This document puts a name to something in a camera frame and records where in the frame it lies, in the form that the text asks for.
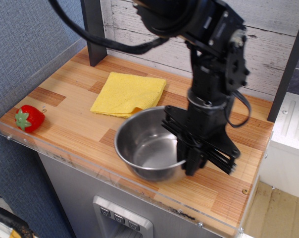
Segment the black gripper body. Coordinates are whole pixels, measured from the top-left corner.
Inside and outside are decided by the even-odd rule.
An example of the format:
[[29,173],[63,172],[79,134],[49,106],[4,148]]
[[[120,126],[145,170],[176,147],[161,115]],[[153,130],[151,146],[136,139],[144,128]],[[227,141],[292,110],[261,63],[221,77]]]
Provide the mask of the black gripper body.
[[219,105],[207,106],[196,103],[190,95],[187,109],[166,106],[162,125],[183,140],[188,147],[205,151],[206,162],[210,161],[219,169],[230,174],[240,151],[226,132],[234,96],[226,96]]

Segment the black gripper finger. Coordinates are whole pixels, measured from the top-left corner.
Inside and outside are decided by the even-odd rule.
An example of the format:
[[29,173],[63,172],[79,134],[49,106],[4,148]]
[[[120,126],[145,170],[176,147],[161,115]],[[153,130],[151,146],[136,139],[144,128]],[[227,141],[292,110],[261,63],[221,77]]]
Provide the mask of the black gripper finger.
[[198,147],[185,147],[184,170],[187,176],[193,176],[195,172],[206,164],[205,151]]
[[177,162],[186,161],[188,155],[188,146],[180,138],[177,139],[176,149],[177,149]]

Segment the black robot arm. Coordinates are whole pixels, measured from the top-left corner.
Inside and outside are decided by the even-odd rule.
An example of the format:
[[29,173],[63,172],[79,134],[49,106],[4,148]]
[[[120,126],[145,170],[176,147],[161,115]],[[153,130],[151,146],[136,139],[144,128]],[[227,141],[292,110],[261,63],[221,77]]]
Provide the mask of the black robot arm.
[[247,40],[243,19],[221,0],[136,0],[145,27],[161,38],[181,37],[193,72],[187,109],[165,107],[163,127],[177,137],[177,159],[192,176],[212,162],[229,174],[240,152],[226,133],[233,103],[250,104],[246,85]]

